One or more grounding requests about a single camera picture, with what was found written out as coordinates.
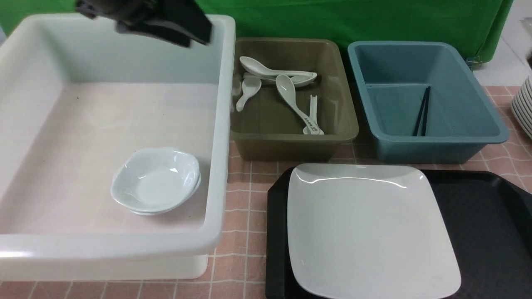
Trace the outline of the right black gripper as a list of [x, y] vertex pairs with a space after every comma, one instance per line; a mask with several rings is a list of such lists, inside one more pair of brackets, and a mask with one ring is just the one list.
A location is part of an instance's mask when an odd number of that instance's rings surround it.
[[209, 45], [213, 25], [195, 0], [76, 0], [75, 11], [116, 22], [120, 32], [156, 31], [159, 39], [190, 47]]

